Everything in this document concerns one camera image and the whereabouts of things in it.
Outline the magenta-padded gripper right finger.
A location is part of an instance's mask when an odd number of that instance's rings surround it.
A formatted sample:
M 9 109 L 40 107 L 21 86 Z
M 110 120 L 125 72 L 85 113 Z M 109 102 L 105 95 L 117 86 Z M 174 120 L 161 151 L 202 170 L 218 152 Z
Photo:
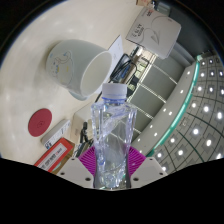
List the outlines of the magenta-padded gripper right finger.
M 154 157 L 145 157 L 131 147 L 127 157 L 127 187 L 140 188 L 155 182 L 167 173 Z

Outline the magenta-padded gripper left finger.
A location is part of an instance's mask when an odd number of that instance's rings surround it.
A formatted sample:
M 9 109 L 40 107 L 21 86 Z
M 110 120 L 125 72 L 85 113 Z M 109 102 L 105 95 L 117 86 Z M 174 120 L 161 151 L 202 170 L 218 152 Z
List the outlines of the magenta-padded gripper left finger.
M 93 148 L 89 148 L 79 157 L 70 158 L 58 176 L 78 186 L 92 189 L 96 174 L 96 156 Z

